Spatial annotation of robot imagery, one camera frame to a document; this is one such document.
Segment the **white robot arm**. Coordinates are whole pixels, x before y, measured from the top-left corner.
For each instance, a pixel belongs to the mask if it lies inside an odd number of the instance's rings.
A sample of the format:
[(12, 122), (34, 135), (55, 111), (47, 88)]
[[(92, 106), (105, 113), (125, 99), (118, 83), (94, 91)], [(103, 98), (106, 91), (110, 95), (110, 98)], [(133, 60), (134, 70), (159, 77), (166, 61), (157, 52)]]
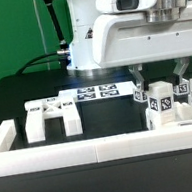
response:
[[(53, 0), (44, 0), (52, 8)], [(68, 54), (71, 73), (92, 75), (127, 66), (140, 90), (143, 64), (175, 59), (173, 81), (182, 76), (192, 56), (192, 0), (67, 0), (73, 39), (61, 32), (59, 53)]]

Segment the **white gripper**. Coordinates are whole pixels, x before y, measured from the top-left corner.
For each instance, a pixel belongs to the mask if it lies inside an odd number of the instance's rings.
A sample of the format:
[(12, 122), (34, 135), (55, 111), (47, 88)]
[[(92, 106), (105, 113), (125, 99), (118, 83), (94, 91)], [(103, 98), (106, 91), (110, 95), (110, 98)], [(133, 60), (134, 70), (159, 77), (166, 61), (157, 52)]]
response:
[(192, 1), (177, 21), (147, 23), (143, 12), (104, 14), (93, 26), (93, 57), (102, 68), (129, 67), (138, 89), (145, 91), (140, 63), (176, 59), (175, 84), (181, 84), (192, 56)]

